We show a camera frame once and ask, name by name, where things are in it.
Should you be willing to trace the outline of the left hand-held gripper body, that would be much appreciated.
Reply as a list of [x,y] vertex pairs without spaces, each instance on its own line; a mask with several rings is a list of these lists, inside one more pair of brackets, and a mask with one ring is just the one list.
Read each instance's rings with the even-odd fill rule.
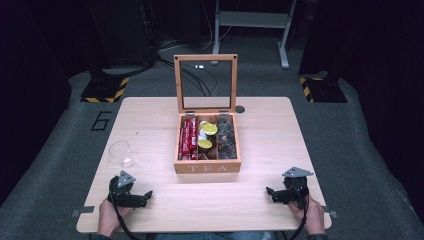
[[135,178],[121,170],[118,176],[113,177],[109,183],[108,201],[118,207],[137,208],[137,203],[147,200],[144,195],[132,195],[130,193]]

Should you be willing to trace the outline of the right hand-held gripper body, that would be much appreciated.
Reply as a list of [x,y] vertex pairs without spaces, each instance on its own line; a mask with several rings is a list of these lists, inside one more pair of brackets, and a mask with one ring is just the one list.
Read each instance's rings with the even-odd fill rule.
[[307,205],[306,197],[309,195],[307,177],[312,175],[313,172],[311,171],[298,167],[291,167],[282,174],[284,177],[283,184],[285,189],[276,191],[275,196],[278,196],[283,204],[296,202],[298,208],[303,210]]

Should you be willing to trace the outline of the person's left hand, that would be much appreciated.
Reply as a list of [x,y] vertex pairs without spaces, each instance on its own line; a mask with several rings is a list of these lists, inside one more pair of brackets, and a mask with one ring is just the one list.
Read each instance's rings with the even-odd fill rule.
[[118,215],[112,203],[104,199],[99,206],[98,228],[97,233],[93,235],[93,240],[112,240],[119,227]]

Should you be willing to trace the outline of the person's right hand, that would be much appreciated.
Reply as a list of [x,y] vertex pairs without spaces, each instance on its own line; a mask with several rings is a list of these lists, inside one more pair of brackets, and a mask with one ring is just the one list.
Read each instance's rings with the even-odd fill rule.
[[301,210],[296,202],[288,204],[289,209],[299,222],[302,222],[303,217],[306,217],[304,230],[309,236],[324,235],[324,210],[319,202],[313,199],[310,195],[306,197],[307,206]]

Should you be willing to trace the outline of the wooden tea box with lid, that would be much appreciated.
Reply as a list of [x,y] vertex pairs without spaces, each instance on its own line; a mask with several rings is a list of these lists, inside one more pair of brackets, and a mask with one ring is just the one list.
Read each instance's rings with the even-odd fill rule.
[[[241,167],[238,126],[236,120],[236,93],[238,56],[236,54],[191,54],[174,57],[175,81],[179,120],[174,167],[178,174],[235,173]],[[207,135],[217,148],[216,160],[179,160],[179,137],[183,121],[195,117],[197,134],[205,123],[217,126],[220,118],[232,121],[236,141],[236,159],[219,159],[217,133]]]

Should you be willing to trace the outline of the bundle of red sachets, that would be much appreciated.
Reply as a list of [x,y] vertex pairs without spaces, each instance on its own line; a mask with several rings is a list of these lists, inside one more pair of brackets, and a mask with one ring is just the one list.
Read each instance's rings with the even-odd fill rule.
[[197,120],[195,117],[186,118],[180,130],[179,160],[197,159]]

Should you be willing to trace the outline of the pile of dark tea bags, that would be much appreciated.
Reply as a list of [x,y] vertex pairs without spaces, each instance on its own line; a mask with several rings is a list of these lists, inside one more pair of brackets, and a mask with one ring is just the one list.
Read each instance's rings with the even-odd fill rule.
[[217,121],[217,127],[218,158],[236,159],[236,141],[232,121],[227,118],[220,118]]

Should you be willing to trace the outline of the brown capsules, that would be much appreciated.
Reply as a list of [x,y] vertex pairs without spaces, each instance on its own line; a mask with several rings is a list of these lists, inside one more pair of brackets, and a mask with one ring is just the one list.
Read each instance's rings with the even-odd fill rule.
[[199,148],[198,149],[198,159],[199,160],[216,160],[217,159],[217,148]]

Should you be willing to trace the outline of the black base with striped edge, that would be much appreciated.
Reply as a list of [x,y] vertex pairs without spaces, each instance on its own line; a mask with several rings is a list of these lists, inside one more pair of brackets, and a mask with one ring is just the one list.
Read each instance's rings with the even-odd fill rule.
[[300,83],[310,103],[346,103],[347,99],[338,84],[329,84],[322,78],[301,77]]
[[120,100],[129,82],[128,78],[105,77],[103,79],[92,78],[81,94],[81,102],[113,103]]

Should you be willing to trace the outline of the white metal stand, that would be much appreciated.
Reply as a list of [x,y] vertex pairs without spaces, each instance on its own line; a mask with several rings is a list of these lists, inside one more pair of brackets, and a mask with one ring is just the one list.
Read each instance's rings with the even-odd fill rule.
[[294,17],[297,1],[298,0],[289,0],[289,10],[287,13],[264,13],[223,11],[220,9],[220,0],[215,0],[215,32],[212,53],[218,54],[220,51],[220,28],[222,26],[282,29],[283,35],[281,40],[277,43],[277,46],[281,67],[284,70],[288,70],[289,61],[287,57],[286,43]]

